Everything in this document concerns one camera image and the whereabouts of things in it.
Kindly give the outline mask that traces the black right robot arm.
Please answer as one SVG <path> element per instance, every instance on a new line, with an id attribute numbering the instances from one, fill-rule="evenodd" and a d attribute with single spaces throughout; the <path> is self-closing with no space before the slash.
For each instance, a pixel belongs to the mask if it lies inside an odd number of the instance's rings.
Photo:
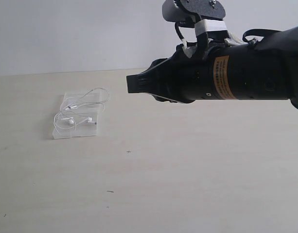
<path id="1" fill-rule="evenodd" d="M 128 75 L 127 91 L 178 103 L 290 100 L 298 109 L 298 26 L 248 30 L 243 41 L 231 46 L 218 33 L 199 35 L 191 58 L 178 45 L 170 58 Z"/>

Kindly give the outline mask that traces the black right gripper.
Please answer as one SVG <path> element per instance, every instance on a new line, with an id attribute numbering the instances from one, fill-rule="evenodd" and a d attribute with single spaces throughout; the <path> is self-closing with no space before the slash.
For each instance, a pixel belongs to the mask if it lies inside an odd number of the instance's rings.
<path id="1" fill-rule="evenodd" d="M 154 60 L 139 74 L 127 75 L 127 92 L 148 93 L 159 102 L 225 100 L 215 84 L 219 71 L 215 60 L 226 48 L 214 49 L 206 60 L 199 56 L 187 58 L 182 48 L 177 46 L 171 57 Z"/>

